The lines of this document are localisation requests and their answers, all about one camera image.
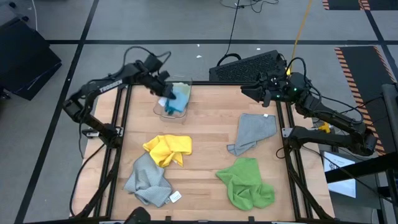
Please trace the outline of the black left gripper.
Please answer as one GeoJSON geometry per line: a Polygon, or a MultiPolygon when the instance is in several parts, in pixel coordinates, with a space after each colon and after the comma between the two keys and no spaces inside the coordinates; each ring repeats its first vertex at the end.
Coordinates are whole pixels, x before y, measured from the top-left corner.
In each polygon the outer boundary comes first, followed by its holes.
{"type": "Polygon", "coordinates": [[[159,97],[165,97],[175,100],[173,93],[174,84],[165,82],[170,74],[167,71],[160,72],[158,75],[152,76],[150,73],[144,73],[142,76],[142,84],[150,90],[151,94],[157,94],[159,97]]]}

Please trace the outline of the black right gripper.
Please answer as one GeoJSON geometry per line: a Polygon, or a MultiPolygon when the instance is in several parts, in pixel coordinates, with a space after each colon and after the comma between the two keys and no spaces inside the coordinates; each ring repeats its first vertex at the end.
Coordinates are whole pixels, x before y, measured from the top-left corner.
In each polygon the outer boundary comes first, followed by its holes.
{"type": "Polygon", "coordinates": [[[291,75],[272,77],[266,84],[266,90],[261,85],[241,86],[241,93],[256,102],[263,101],[267,108],[271,100],[295,103],[302,95],[307,95],[311,81],[303,74],[294,72],[291,75]]]}

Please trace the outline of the light blue microfiber towel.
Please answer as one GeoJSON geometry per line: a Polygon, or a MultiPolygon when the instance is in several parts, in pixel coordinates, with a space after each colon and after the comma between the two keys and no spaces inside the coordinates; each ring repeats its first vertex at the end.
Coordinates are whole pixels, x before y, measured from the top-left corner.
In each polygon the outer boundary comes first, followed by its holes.
{"type": "Polygon", "coordinates": [[[175,112],[183,113],[184,109],[189,101],[189,98],[181,94],[180,83],[174,83],[173,93],[176,96],[175,100],[169,99],[165,104],[164,109],[168,115],[173,115],[175,112]]]}

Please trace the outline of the pale green microfiber towel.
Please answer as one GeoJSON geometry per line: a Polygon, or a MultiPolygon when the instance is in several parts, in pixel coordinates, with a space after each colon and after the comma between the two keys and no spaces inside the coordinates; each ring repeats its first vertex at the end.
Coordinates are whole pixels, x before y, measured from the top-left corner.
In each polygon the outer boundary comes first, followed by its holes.
{"type": "Polygon", "coordinates": [[[188,83],[181,83],[180,84],[180,92],[181,92],[181,94],[183,94],[187,98],[190,97],[191,89],[192,89],[192,87],[188,83]]]}

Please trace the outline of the yellow microfiber towel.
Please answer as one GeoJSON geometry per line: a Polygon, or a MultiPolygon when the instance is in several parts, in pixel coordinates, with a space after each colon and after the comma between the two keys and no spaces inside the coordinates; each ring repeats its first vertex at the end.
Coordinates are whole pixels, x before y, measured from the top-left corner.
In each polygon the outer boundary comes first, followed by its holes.
{"type": "Polygon", "coordinates": [[[167,167],[171,162],[183,167],[183,156],[192,153],[190,136],[158,135],[142,146],[161,168],[167,167]]]}

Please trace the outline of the gray waffle-weave towel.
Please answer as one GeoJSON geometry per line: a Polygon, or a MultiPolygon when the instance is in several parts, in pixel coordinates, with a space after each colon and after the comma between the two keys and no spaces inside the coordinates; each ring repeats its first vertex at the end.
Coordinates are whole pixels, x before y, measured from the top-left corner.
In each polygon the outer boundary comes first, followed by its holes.
{"type": "Polygon", "coordinates": [[[169,202],[173,188],[164,177],[164,169],[145,152],[134,162],[124,190],[134,194],[144,205],[153,204],[159,208],[169,202]]]}

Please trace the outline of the smooth gray microfiber towel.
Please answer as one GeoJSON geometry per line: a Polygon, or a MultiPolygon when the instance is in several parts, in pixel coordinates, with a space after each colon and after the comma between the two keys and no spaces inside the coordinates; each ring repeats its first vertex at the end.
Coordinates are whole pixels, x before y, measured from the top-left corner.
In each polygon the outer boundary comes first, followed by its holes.
{"type": "Polygon", "coordinates": [[[227,150],[234,156],[240,156],[258,141],[272,137],[277,133],[276,118],[269,114],[242,114],[239,117],[238,133],[234,144],[227,150]]]}

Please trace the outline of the bright green microfiber towel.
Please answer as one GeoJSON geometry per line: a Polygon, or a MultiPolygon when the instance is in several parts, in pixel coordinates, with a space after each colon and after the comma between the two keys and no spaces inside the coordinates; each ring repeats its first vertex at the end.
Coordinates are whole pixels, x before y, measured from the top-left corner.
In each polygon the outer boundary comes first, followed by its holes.
{"type": "Polygon", "coordinates": [[[274,188],[262,181],[255,158],[238,158],[216,176],[225,184],[230,202],[240,210],[266,208],[275,202],[274,188]]]}

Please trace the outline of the clear plastic bin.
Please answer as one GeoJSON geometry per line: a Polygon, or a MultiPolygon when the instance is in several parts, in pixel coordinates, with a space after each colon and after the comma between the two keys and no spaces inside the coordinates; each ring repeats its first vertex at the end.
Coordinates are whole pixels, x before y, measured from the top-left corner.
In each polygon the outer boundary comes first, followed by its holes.
{"type": "MultiPolygon", "coordinates": [[[[171,83],[180,83],[180,82],[188,83],[189,85],[192,86],[192,81],[193,80],[192,80],[191,77],[187,77],[185,75],[172,75],[170,82],[171,83]]],[[[158,104],[158,100],[157,100],[157,102],[156,102],[156,104],[155,104],[155,106],[153,108],[153,112],[160,118],[161,121],[171,122],[171,123],[180,123],[180,124],[185,122],[186,117],[187,117],[188,104],[189,104],[190,98],[189,98],[189,101],[188,101],[188,103],[187,103],[187,105],[186,105],[186,107],[184,109],[184,112],[183,113],[175,112],[173,115],[168,115],[165,112],[164,107],[161,107],[158,104]]]]}

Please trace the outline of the black perforated computer case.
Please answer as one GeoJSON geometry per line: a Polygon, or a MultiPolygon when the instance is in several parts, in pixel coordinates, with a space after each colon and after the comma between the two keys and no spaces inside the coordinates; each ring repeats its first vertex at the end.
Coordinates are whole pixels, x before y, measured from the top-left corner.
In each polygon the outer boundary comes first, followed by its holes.
{"type": "Polygon", "coordinates": [[[287,61],[276,50],[221,64],[209,69],[212,82],[255,82],[258,75],[284,73],[287,61]]]}

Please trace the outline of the hazard-striped black floor mat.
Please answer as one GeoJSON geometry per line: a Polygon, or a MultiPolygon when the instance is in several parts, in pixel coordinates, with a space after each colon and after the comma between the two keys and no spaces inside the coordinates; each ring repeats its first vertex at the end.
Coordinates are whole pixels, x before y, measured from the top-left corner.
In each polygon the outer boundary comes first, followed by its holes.
{"type": "Polygon", "coordinates": [[[376,152],[380,156],[396,152],[382,97],[382,85],[396,81],[380,51],[376,46],[336,47],[335,54],[363,122],[377,138],[376,152]]]}
{"type": "Polygon", "coordinates": [[[326,10],[398,11],[398,0],[322,0],[326,10]]]}

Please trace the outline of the black stand beams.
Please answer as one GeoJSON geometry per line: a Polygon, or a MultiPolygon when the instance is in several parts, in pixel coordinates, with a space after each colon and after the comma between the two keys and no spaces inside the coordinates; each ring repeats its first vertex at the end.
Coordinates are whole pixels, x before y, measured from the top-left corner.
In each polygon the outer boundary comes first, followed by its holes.
{"type": "Polygon", "coordinates": [[[328,171],[326,180],[336,182],[385,172],[388,185],[378,188],[376,195],[384,200],[391,199],[398,224],[398,83],[383,84],[382,93],[396,151],[342,169],[328,171]]]}

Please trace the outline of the white screen monitor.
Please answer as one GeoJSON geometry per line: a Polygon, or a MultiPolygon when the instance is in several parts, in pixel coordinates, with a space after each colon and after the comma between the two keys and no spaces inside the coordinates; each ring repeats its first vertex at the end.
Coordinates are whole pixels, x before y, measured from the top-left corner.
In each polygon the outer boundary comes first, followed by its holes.
{"type": "MultiPolygon", "coordinates": [[[[324,172],[339,169],[353,165],[355,161],[346,159],[344,157],[332,154],[330,152],[323,153],[323,167],[324,172]]],[[[328,184],[329,191],[345,195],[351,198],[356,198],[356,181],[354,179],[342,180],[328,184]]]]}

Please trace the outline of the black storage case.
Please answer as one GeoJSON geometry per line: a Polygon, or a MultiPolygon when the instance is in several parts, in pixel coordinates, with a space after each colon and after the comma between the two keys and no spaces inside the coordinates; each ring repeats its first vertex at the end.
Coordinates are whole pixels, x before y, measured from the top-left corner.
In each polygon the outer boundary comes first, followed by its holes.
{"type": "Polygon", "coordinates": [[[0,26],[0,89],[32,100],[61,67],[50,44],[25,22],[0,26]]]}

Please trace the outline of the black metal table frame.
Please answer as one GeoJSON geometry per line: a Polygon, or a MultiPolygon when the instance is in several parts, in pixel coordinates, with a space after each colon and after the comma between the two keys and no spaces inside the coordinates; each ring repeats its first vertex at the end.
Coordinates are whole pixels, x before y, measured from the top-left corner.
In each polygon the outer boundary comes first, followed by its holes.
{"type": "Polygon", "coordinates": [[[154,220],[173,221],[293,221],[314,217],[299,190],[291,191],[287,166],[283,159],[282,136],[276,134],[246,152],[257,159],[262,179],[275,189],[275,202],[267,208],[242,211],[231,204],[225,184],[217,171],[234,164],[235,157],[226,147],[235,142],[241,114],[273,114],[277,127],[295,123],[310,127],[305,119],[286,105],[271,103],[267,108],[241,93],[238,83],[194,82],[186,117],[164,121],[154,113],[157,98],[143,86],[111,90],[98,97],[95,116],[104,123],[115,121],[124,128],[123,146],[117,177],[104,191],[94,215],[112,219],[126,218],[141,202],[124,190],[135,160],[143,155],[143,144],[163,134],[187,135],[193,151],[184,156],[183,165],[171,163],[165,178],[180,199],[163,207],[148,205],[154,220]]]}

